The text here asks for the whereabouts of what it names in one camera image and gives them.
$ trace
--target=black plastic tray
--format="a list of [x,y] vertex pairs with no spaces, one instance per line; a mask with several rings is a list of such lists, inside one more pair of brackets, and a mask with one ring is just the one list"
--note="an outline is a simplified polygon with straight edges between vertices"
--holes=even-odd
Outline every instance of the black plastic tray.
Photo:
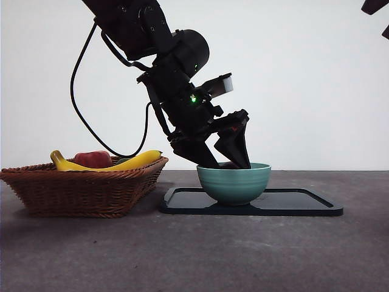
[[160,204],[166,214],[341,216],[343,207],[306,189],[266,189],[244,206],[226,206],[209,197],[202,188],[172,188]]

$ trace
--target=red apple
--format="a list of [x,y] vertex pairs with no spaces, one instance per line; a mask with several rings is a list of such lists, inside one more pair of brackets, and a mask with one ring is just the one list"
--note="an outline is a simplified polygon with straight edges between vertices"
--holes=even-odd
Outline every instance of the red apple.
[[87,153],[77,153],[74,156],[74,163],[92,169],[103,169],[112,166],[112,159],[107,151],[93,151]]

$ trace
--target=ceramic bowl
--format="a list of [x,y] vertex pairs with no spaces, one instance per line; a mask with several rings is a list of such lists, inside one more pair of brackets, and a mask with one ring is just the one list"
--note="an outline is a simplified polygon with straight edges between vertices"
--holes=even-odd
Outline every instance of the ceramic bowl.
[[204,191],[220,204],[240,206],[249,204],[265,190],[271,167],[251,163],[251,169],[207,169],[197,166]]

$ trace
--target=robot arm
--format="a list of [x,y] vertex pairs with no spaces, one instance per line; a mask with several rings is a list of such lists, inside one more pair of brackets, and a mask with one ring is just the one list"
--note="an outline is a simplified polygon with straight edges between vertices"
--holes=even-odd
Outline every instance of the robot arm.
[[[369,15],[372,15],[388,3],[389,0],[365,0],[362,6],[362,11]],[[389,26],[384,30],[382,36],[389,39]]]
[[[213,133],[219,140],[215,148],[237,167],[249,169],[244,133],[249,120],[241,109],[221,117],[223,110],[213,106],[212,98],[232,90],[231,73],[195,87],[190,79],[209,58],[209,48],[194,30],[171,33],[156,0],[83,0],[96,16],[102,37],[110,50],[127,66],[137,66],[144,73],[137,79],[148,91],[157,119],[174,153],[203,167],[220,168],[205,141]],[[122,50],[121,56],[110,43]],[[153,67],[140,58],[156,55]],[[175,127],[171,132],[165,120]]]

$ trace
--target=gray table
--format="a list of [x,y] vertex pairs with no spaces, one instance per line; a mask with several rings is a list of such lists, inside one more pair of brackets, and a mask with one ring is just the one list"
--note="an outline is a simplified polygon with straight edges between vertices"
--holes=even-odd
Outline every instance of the gray table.
[[164,171],[119,219],[30,218],[2,185],[1,291],[389,291],[389,172],[272,172],[269,187],[307,187],[341,217],[166,215]]

